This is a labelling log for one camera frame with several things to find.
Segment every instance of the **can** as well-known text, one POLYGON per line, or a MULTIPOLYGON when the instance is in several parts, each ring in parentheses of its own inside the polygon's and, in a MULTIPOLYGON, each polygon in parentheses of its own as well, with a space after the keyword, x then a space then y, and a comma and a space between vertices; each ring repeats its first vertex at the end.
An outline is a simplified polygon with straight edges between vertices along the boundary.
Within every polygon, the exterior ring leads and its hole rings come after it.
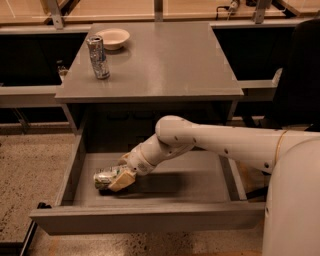
POLYGON ((103 47, 103 38, 98 35, 90 36, 87 40, 90 60, 96 78, 106 79, 110 76, 107 56, 103 47))

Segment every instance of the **speckled floor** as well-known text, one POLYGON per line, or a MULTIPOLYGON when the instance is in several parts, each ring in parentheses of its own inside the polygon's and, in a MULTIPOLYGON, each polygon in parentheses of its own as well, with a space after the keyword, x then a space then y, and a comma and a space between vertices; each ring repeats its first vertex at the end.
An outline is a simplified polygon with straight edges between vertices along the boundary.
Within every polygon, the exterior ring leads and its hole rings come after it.
MULTIPOLYGON (((0 242, 23 241, 29 212, 53 204, 73 141, 71 133, 0 135, 0 242)), ((54 237, 38 228, 28 255, 253 256, 262 236, 263 222, 250 230, 54 237)))

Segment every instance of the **bowl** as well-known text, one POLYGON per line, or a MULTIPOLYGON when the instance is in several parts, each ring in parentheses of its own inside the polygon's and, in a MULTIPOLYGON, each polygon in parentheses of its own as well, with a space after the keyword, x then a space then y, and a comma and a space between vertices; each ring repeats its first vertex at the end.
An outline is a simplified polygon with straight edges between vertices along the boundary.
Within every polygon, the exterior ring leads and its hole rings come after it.
POLYGON ((120 49, 130 37, 128 31, 119 28, 101 30, 96 35, 103 38, 104 48, 112 51, 120 49))

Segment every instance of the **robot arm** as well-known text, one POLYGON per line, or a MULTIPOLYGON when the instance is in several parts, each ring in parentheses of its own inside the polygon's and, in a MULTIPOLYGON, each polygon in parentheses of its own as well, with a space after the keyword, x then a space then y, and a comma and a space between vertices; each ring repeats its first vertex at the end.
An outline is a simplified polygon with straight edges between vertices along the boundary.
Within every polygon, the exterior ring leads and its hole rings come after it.
POLYGON ((156 134, 126 154, 122 164, 146 175, 194 146, 272 173, 263 256, 320 255, 319 133, 200 125, 166 116, 156 134))
POLYGON ((123 163, 138 175, 146 175, 162 161, 196 146, 271 174, 277 160, 290 148, 315 137, 319 134, 201 125, 166 116, 156 124, 156 133, 125 155, 123 163))

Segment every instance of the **gray drawer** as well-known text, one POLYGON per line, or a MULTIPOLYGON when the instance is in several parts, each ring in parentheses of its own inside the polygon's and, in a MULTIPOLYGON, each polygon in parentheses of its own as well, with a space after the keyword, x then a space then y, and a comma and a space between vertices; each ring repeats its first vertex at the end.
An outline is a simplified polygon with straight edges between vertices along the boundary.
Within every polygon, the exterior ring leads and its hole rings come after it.
POLYGON ((152 133, 150 120, 88 114, 55 205, 30 217, 50 235, 242 229, 261 221, 265 204, 246 200, 233 162, 202 150, 163 162, 124 191, 99 193, 96 169, 116 165, 152 133))

